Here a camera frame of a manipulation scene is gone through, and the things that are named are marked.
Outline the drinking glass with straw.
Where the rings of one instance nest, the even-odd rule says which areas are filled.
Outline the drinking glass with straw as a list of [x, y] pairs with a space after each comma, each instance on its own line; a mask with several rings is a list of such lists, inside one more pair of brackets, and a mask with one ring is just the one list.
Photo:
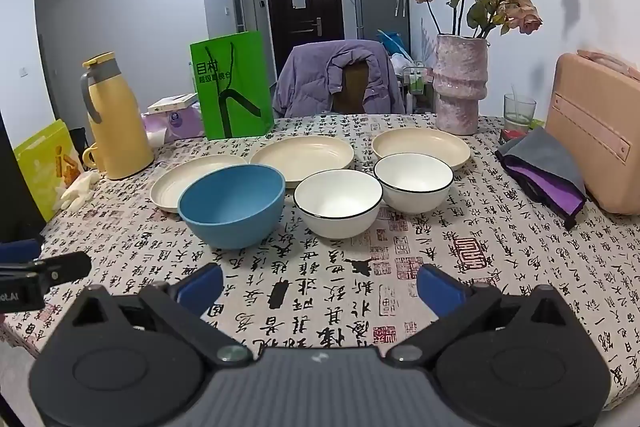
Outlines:
[[527, 133], [533, 124], [537, 102], [512, 87], [503, 95], [503, 124], [508, 131]]

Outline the cream plate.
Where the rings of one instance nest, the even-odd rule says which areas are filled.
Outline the cream plate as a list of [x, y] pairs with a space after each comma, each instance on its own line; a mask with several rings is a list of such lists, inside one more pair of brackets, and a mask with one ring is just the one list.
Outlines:
[[267, 144], [250, 158], [250, 162], [277, 169], [285, 179], [286, 188], [293, 190], [314, 173], [349, 168], [354, 158], [354, 149], [347, 142], [311, 135], [292, 136]]
[[246, 164], [245, 159], [232, 155], [210, 155], [189, 160], [169, 169], [152, 184], [151, 202], [160, 210], [177, 213], [179, 199], [191, 184], [217, 170]]
[[401, 128], [385, 131], [372, 140], [378, 159], [400, 153], [436, 157], [452, 169], [461, 168], [471, 157], [469, 145], [457, 136], [427, 128]]

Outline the red small box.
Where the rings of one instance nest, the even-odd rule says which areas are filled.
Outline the red small box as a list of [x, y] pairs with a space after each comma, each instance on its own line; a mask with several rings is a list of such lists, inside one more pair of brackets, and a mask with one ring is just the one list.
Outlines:
[[509, 142], [511, 140], [522, 139], [526, 135], [525, 132], [521, 132], [518, 130], [506, 130], [503, 129], [501, 131], [501, 140], [503, 142]]

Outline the purple puffer jacket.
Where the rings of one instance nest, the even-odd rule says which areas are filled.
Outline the purple puffer jacket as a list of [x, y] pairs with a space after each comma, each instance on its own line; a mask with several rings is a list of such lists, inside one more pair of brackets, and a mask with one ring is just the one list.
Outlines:
[[381, 43], [350, 39], [296, 46], [280, 72], [272, 106], [280, 117], [334, 113], [333, 95], [342, 90], [343, 69], [366, 62], [368, 87], [363, 114], [403, 114], [404, 99], [393, 64]]

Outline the left white black-rimmed bowl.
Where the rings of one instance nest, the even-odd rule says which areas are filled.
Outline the left white black-rimmed bowl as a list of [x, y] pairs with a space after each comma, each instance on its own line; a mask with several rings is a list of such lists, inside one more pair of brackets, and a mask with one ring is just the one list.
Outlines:
[[383, 189], [370, 174], [333, 169], [307, 176], [297, 185], [293, 199], [311, 232], [324, 239], [351, 239], [373, 225]]

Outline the pink laptop case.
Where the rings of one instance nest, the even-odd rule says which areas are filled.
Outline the pink laptop case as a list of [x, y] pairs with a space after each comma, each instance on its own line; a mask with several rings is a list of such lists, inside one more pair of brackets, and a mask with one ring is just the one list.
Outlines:
[[596, 51], [558, 58], [546, 130], [599, 206], [616, 215], [639, 213], [639, 107], [638, 68]]

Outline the blue bowl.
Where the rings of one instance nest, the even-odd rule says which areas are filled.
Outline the blue bowl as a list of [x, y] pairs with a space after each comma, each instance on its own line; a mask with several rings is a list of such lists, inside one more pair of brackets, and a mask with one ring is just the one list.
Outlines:
[[278, 227], [284, 196], [285, 179], [277, 169], [237, 165], [192, 183], [179, 198], [178, 213], [206, 245], [237, 251]]

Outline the white flat box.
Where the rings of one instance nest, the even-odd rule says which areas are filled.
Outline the white flat box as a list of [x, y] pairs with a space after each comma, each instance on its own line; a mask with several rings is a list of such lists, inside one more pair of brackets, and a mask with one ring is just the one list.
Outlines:
[[151, 104], [148, 107], [148, 112], [150, 114], [179, 112], [179, 110], [186, 109], [197, 101], [198, 95], [196, 93], [168, 96], [167, 98], [161, 98], [157, 102]]

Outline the green paper shopping bag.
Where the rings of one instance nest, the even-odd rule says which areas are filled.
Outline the green paper shopping bag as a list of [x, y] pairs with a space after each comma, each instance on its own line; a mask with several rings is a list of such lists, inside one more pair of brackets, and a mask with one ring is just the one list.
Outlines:
[[209, 140], [250, 138], [274, 125], [262, 35], [244, 31], [190, 45]]

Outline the yellow thermos jug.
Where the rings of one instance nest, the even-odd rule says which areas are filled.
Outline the yellow thermos jug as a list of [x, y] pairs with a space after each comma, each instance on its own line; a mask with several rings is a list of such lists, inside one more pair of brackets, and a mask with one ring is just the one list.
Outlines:
[[139, 105], [113, 52], [89, 58], [82, 64], [82, 101], [108, 179], [117, 181], [153, 164], [154, 153], [146, 135]]

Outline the purple tissue pack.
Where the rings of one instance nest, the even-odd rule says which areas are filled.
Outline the purple tissue pack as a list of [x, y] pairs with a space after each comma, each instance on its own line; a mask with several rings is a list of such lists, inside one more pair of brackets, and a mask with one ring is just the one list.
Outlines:
[[164, 143], [203, 138], [205, 135], [200, 104], [165, 113], [142, 114], [145, 130], [149, 133], [163, 131]]

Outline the dark entrance door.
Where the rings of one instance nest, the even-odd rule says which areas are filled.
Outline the dark entrance door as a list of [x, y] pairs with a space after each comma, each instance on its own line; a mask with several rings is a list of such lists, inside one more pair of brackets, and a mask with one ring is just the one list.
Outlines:
[[294, 46], [345, 38], [342, 0], [268, 0], [268, 4], [277, 70]]

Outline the white black-rimmed bowl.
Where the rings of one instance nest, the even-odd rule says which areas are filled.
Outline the white black-rimmed bowl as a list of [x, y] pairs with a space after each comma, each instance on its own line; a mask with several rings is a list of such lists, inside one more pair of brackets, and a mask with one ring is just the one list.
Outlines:
[[297, 185], [293, 199], [311, 232], [324, 239], [351, 239], [373, 225], [383, 189], [370, 174], [333, 169], [307, 176]]
[[382, 185], [385, 204], [406, 215], [435, 210], [445, 202], [454, 182], [454, 172], [445, 161], [418, 153], [383, 157], [373, 172]]

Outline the yellow-green snack box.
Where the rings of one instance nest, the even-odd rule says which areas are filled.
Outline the yellow-green snack box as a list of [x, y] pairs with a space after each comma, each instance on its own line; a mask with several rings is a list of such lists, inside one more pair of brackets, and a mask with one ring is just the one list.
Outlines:
[[20, 144], [14, 155], [44, 221], [61, 209], [61, 198], [85, 171], [61, 119]]

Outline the white rubber gloves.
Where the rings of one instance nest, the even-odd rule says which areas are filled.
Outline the white rubber gloves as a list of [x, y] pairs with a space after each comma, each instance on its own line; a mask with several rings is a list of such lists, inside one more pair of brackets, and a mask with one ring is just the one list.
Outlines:
[[94, 187], [100, 181], [99, 171], [86, 171], [61, 196], [60, 209], [76, 212], [93, 198]]

